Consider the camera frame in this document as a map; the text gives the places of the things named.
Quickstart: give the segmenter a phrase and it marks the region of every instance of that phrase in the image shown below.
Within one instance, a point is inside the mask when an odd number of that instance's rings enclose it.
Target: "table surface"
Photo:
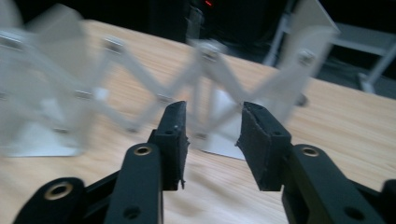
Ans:
[[[114,35],[162,83],[173,80],[191,53],[186,45],[101,22],[84,21],[83,26],[92,56],[102,50],[106,35]],[[226,61],[247,89],[276,71],[233,57]],[[108,103],[133,117],[150,95],[125,71],[114,66],[105,86]],[[296,108],[286,125],[293,144],[322,148],[348,178],[376,190],[396,178],[396,101],[315,79],[305,94],[308,106]],[[90,185],[117,171],[127,148],[146,142],[156,122],[130,134],[98,115],[80,156],[0,158],[0,223],[10,223],[52,179],[75,176]],[[259,192],[244,161],[190,148],[185,179],[184,190],[164,193],[165,223],[287,223],[281,194]]]

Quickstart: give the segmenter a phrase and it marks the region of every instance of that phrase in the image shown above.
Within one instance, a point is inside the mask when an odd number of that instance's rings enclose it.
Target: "light wood tabletop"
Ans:
[[[91,54],[114,35],[162,83],[175,77],[191,48],[97,21],[84,21]],[[274,68],[226,57],[243,86],[252,89]],[[125,69],[113,66],[106,88],[108,103],[133,117],[150,95]],[[344,174],[380,190],[396,178],[396,101],[312,79],[306,107],[286,125],[293,144],[325,150]],[[120,169],[125,151],[144,143],[158,119],[139,133],[127,133],[101,115],[95,118],[86,151],[76,157],[0,158],[0,223],[10,223],[33,193],[52,179],[75,176],[86,186]],[[287,223],[280,192],[259,192],[244,161],[189,148],[186,188],[164,193],[165,223]]]

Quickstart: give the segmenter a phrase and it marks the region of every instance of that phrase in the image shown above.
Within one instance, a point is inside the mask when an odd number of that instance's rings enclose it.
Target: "dark background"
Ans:
[[[15,0],[30,21],[56,3],[83,18],[184,42],[190,5],[205,13],[202,38],[215,37],[243,48],[260,48],[271,40],[286,0]],[[321,0],[334,21],[396,34],[396,0]],[[335,47],[342,61],[369,68],[376,56]],[[385,75],[396,79],[396,62]]]

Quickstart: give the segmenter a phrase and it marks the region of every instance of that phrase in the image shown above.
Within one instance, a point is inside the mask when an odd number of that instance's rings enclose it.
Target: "red light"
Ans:
[[[205,4],[206,4],[207,6],[209,6],[209,7],[212,7],[212,6],[213,6],[213,3],[212,3],[211,1],[209,1],[209,0],[205,0]]]

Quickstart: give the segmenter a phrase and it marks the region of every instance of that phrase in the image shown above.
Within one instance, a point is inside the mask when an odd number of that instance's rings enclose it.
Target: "wooden table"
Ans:
[[[161,82],[188,60],[191,48],[97,21],[84,21],[92,55],[104,35],[125,41],[130,51]],[[243,82],[252,88],[275,69],[227,57]],[[150,97],[121,67],[114,67],[106,87],[109,103],[132,116]],[[307,107],[295,110],[287,129],[293,144],[324,149],[347,177],[380,190],[396,178],[396,101],[312,80]],[[43,184],[76,176],[86,185],[120,169],[126,149],[146,142],[158,120],[130,134],[97,116],[85,153],[68,158],[0,158],[0,223],[10,223]],[[279,192],[259,192],[244,161],[190,148],[186,189],[164,194],[165,223],[286,223]]]

